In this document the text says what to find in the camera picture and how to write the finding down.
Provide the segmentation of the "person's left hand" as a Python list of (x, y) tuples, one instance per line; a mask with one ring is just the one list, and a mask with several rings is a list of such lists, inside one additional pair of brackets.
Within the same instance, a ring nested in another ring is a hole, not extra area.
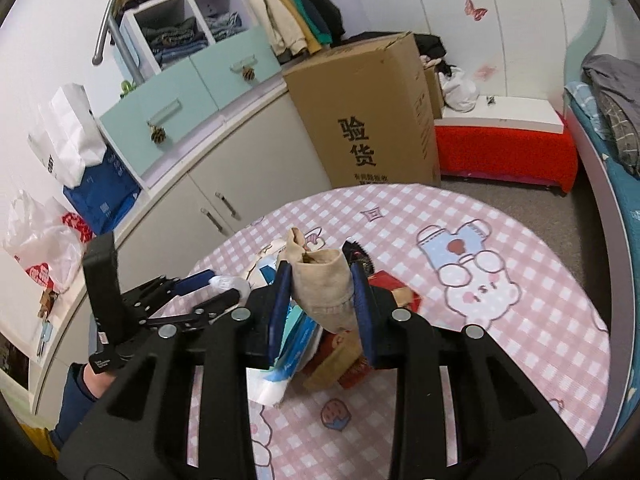
[(114, 372), (103, 372), (96, 374), (89, 364), (86, 364), (84, 371), (82, 372), (82, 380), (86, 385), (87, 390), (96, 398), (99, 399), (116, 379), (117, 374)]

